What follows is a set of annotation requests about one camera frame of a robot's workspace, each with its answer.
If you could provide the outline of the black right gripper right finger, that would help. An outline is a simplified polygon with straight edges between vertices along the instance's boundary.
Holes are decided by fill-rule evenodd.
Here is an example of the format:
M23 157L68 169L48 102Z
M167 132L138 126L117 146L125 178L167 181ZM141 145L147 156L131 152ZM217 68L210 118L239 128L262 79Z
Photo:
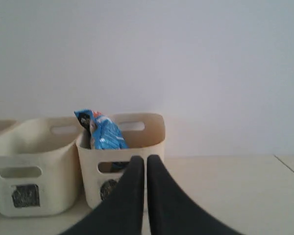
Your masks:
M152 235L239 235L178 185L158 155L147 158L147 206Z

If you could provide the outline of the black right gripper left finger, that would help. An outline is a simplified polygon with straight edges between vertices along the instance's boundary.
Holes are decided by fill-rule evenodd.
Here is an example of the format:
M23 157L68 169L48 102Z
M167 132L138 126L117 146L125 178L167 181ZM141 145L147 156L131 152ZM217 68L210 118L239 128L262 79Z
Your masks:
M144 213L145 166L133 156L116 187L63 235L140 235Z

